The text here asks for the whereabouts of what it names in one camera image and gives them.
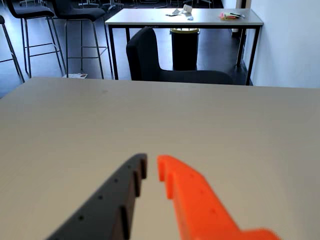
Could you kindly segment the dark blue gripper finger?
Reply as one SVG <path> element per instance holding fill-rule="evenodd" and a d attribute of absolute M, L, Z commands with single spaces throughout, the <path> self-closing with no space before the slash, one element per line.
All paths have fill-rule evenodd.
<path fill-rule="evenodd" d="M 130 157 L 48 239 L 130 239 L 135 200 L 147 177 L 147 165 L 145 153 Z"/>

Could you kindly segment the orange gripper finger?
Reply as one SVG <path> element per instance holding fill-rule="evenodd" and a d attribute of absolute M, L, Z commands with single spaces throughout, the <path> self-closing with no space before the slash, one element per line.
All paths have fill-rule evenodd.
<path fill-rule="evenodd" d="M 158 176 L 173 201 L 182 240 L 277 240 L 266 228 L 240 229 L 206 179 L 170 155 L 157 158 Z"/>

